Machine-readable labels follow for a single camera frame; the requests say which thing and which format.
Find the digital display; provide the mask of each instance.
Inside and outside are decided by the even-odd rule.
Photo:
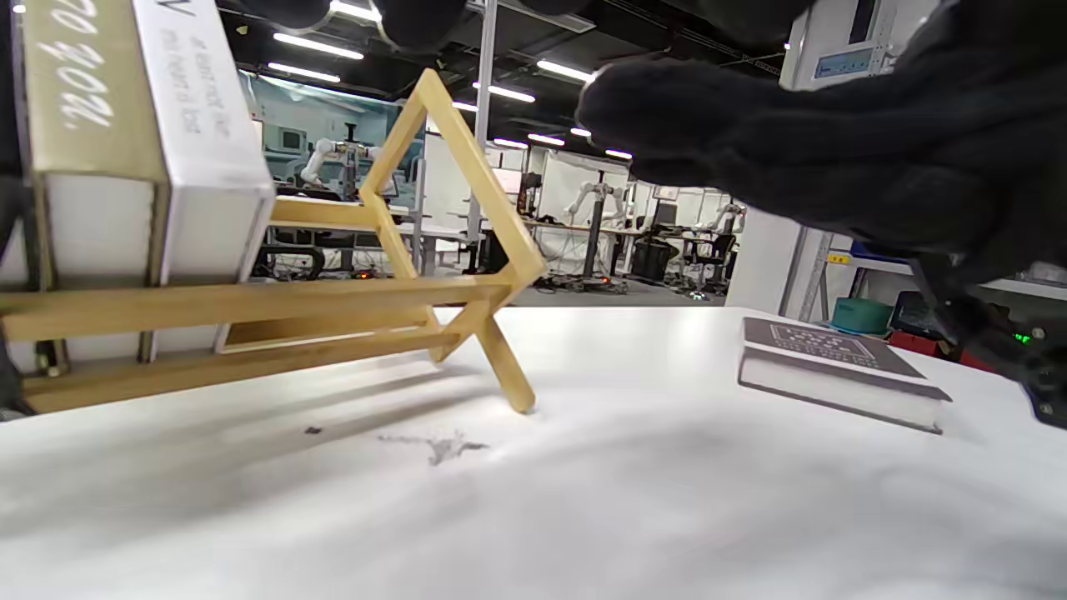
[[[300,133],[296,131],[282,131],[282,147],[301,149]]]
[[[818,66],[815,67],[815,79],[866,73],[871,70],[872,57],[874,48],[823,57],[818,59]]]

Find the computer monitor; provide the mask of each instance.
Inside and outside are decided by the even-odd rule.
[[[393,173],[393,176],[389,177],[389,180],[385,181],[385,185],[382,186],[382,189],[379,193],[381,193],[382,198],[387,198],[389,200],[396,200],[400,198],[400,184],[397,181],[396,172]]]
[[[678,222],[678,205],[660,201],[656,204],[656,215],[652,222],[656,225],[674,225]]]

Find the desk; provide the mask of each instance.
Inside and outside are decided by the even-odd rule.
[[[541,221],[534,221],[534,220],[530,220],[530,219],[523,219],[523,224],[525,224],[527,227],[529,227],[531,230],[537,230],[537,228],[542,228],[542,230],[560,230],[560,231],[567,231],[567,232],[585,232],[585,233],[589,233],[591,231],[590,227],[583,226],[583,225],[564,225],[562,223],[555,223],[555,224],[554,223],[542,223]],[[624,268],[625,268],[626,272],[630,272],[630,263],[631,263],[631,259],[633,258],[633,255],[634,255],[634,243],[636,242],[637,238],[642,237],[644,234],[640,233],[640,232],[637,232],[637,231],[634,231],[634,230],[612,230],[610,227],[601,227],[600,233],[602,235],[618,235],[618,236],[622,236],[622,238],[623,238],[623,244],[624,244],[623,251],[625,253],[625,258],[623,259],[623,265],[624,265]],[[615,258],[615,250],[614,250],[614,247],[615,247],[615,242],[612,242],[612,252],[611,252],[612,262],[611,262],[611,265],[608,267],[608,270],[610,271],[610,274],[612,277],[615,275],[615,259],[614,259]]]
[[[285,230],[314,230],[314,231],[337,231],[341,234],[353,234],[357,232],[368,232],[373,233],[373,230],[367,227],[365,230],[357,228],[347,228],[347,230],[323,230],[321,227],[277,227]],[[397,231],[400,232],[401,237],[412,238],[415,235],[414,223],[400,223],[397,225]],[[419,267],[420,274],[426,277],[433,277],[435,266],[436,266],[436,249],[437,240],[453,240],[462,241],[466,239],[466,236],[459,230],[453,230],[449,227],[442,227],[439,225],[424,224],[421,227],[423,243],[420,243],[423,260]],[[300,246],[300,244],[287,244],[287,246]],[[351,252],[347,249],[330,248],[328,250],[339,250],[340,252]]]
[[[0,591],[1064,596],[1067,432],[1016,384],[901,352],[943,437],[742,389],[752,314],[505,309],[531,416],[467,344],[0,425]]]
[[[397,225],[397,230],[400,231],[400,235],[412,236],[415,234],[415,226],[412,223],[402,223]],[[433,277],[434,269],[437,264],[437,240],[441,241],[466,241],[466,233],[451,228],[442,227],[441,225],[433,225],[429,223],[424,223],[421,227],[423,235],[423,260],[420,264],[420,274],[426,277]]]

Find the office chair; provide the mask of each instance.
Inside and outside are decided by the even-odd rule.
[[[700,274],[697,278],[697,290],[690,294],[694,299],[703,299],[704,288],[710,288],[716,296],[726,296],[730,286],[724,272],[730,259],[730,250],[733,248],[737,237],[733,235],[719,235],[714,241],[704,243],[695,241],[688,259],[694,265],[700,265]],[[707,267],[713,267],[712,281],[704,283],[704,273]]]

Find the wooden stick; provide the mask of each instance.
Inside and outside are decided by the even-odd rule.
[[[514,267],[510,264],[504,267],[499,273],[491,277],[492,279],[490,279],[490,281],[492,283],[507,285],[508,291],[503,296],[497,297],[488,309],[478,303],[468,303],[463,311],[461,311],[460,314],[457,315],[447,327],[445,327],[445,333],[458,335],[459,341],[451,346],[430,350],[430,357],[434,361],[442,362],[451,356],[451,353],[459,349],[459,347],[462,346],[468,337],[478,332],[478,328],[481,327],[482,321],[488,318],[492,318],[492,315],[496,314],[496,312],[504,306],[510,304],[511,301],[526,288],[526,285],[513,283],[520,280],[514,271]]]
[[[375,231],[377,216],[366,206],[322,200],[278,196],[270,218],[272,225],[323,230]]]
[[[500,240],[509,264],[514,266],[519,279],[526,281],[526,285],[532,283],[547,270],[544,257],[508,200],[499,179],[485,162],[485,153],[478,146],[459,110],[452,106],[445,84],[435,73],[427,70],[418,80],[413,95],[421,100],[441,129],[441,136],[448,143],[463,177],[493,224],[493,232]]]
[[[426,79],[425,73],[419,82],[424,79]],[[389,135],[385,139],[382,151],[379,153],[373,165],[371,165],[370,172],[367,173],[367,178],[364,180],[363,186],[360,188],[360,199],[370,208],[377,219],[378,240],[381,242],[382,250],[385,251],[385,255],[389,259],[389,265],[393,266],[393,272],[397,278],[407,280],[414,280],[418,277],[418,273],[415,271],[415,263],[412,260],[411,254],[408,252],[408,247],[403,243],[403,239],[400,238],[400,232],[397,231],[396,223],[393,222],[393,214],[389,212],[388,205],[382,199],[379,191],[385,185],[386,179],[392,178],[393,172],[396,171],[400,161],[403,160],[403,156],[408,152],[408,146],[411,145],[412,140],[415,139],[415,135],[418,133],[425,123],[426,107],[423,105],[417,93],[412,94],[411,98],[408,99],[408,104],[404,105],[403,110],[400,111],[397,122],[393,125],[393,129],[389,130]],[[426,307],[426,319],[428,322],[427,327],[441,330],[437,316],[433,314],[433,309],[430,305]]]
[[[204,357],[161,359],[99,373],[26,381],[26,398],[37,412],[57,412],[141,396],[216,385],[371,357],[423,350],[448,344],[449,335],[409,331],[305,346]]]
[[[478,341],[481,342],[481,347],[485,350],[489,364],[493,367],[497,380],[500,381],[504,397],[508,398],[511,408],[523,414],[534,410],[536,401],[534,389],[530,388],[530,382],[526,379],[523,367],[519,365],[519,359],[511,351],[511,346],[505,340],[504,332],[500,331],[496,319],[492,316],[481,321],[481,327],[478,328]]]
[[[341,314],[242,322],[230,328],[224,352],[264,350],[325,337],[426,327],[426,312],[420,309],[373,312],[346,311]]]
[[[53,291],[0,295],[0,314],[9,342],[34,342],[468,302],[506,291],[477,278]]]

